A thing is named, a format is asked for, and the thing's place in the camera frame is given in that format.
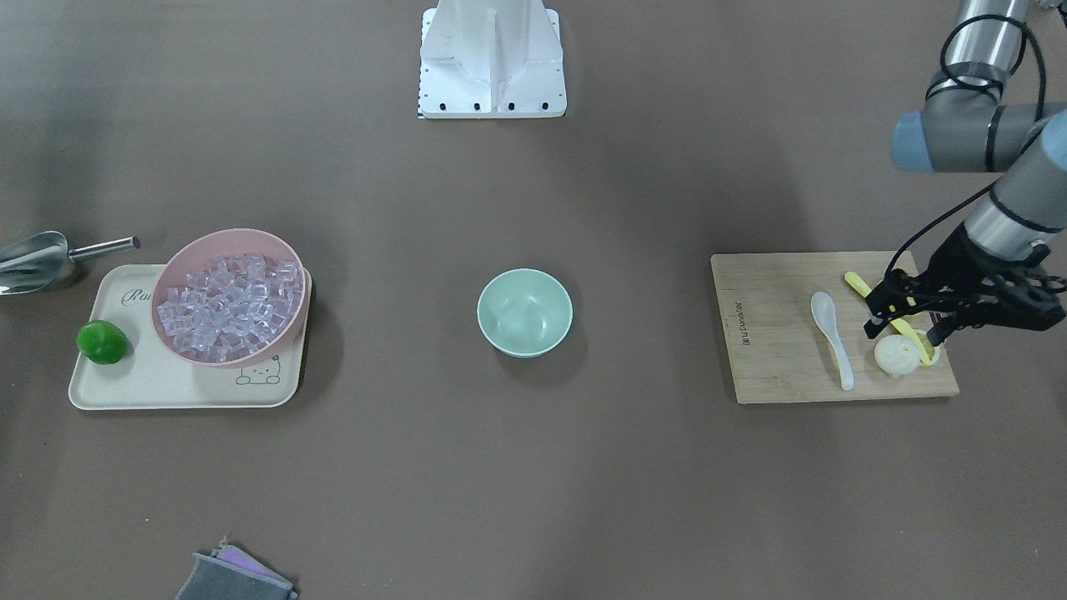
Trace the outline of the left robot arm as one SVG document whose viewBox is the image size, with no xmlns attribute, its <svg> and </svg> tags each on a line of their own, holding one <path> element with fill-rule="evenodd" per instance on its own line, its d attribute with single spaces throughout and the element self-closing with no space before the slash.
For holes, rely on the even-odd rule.
<svg viewBox="0 0 1067 600">
<path fill-rule="evenodd" d="M 1064 278 L 1044 270 L 1066 224 L 1063 102 L 1004 105 L 1004 88 L 1030 51 L 1029 1 L 964 1 L 919 112 L 904 114 L 893 163 L 914 173 L 996 173 L 975 209 L 931 255 L 919 277 L 891 263 L 866 297 L 867 338 L 892 320 L 938 315 L 938 346 L 961 329 L 999 326 L 1045 331 L 1064 320 Z"/>
</svg>

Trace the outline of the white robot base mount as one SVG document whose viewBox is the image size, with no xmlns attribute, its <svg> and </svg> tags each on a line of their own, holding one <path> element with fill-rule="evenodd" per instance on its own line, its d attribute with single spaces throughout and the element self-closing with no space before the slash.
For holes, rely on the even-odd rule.
<svg viewBox="0 0 1067 600">
<path fill-rule="evenodd" d="M 437 1 L 420 23 L 420 119 L 567 113 L 560 18 L 543 2 Z"/>
</svg>

